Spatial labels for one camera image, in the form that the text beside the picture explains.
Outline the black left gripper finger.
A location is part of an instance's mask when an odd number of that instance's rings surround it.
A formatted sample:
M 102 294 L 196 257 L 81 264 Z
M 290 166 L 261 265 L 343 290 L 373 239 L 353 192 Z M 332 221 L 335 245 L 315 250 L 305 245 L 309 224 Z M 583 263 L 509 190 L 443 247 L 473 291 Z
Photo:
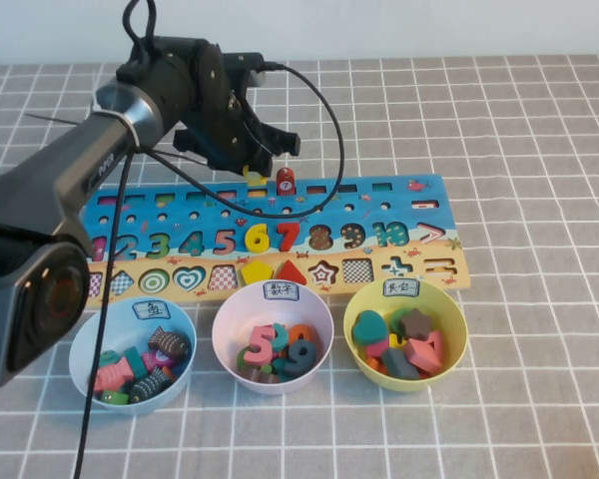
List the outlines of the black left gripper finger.
M 242 171 L 246 165 L 245 153 L 242 149 L 217 150 L 207 153 L 208 165 L 216 171 Z
M 247 160 L 249 172 L 255 172 L 261 176 L 270 176 L 273 169 L 273 154 L 267 149 L 259 149 Z

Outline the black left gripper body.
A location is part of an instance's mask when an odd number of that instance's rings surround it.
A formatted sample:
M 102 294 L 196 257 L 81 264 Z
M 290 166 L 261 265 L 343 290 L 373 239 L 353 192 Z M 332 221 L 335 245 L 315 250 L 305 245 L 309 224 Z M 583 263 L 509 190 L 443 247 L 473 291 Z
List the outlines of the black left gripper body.
M 253 156 L 267 149 L 274 156 L 300 152 L 300 137 L 263 123 L 247 100 L 275 65 L 260 53 L 224 53 L 217 44 L 200 42 L 190 62 L 195 95 L 173 146 L 180 152 L 206 156 L 209 150 L 242 149 Z

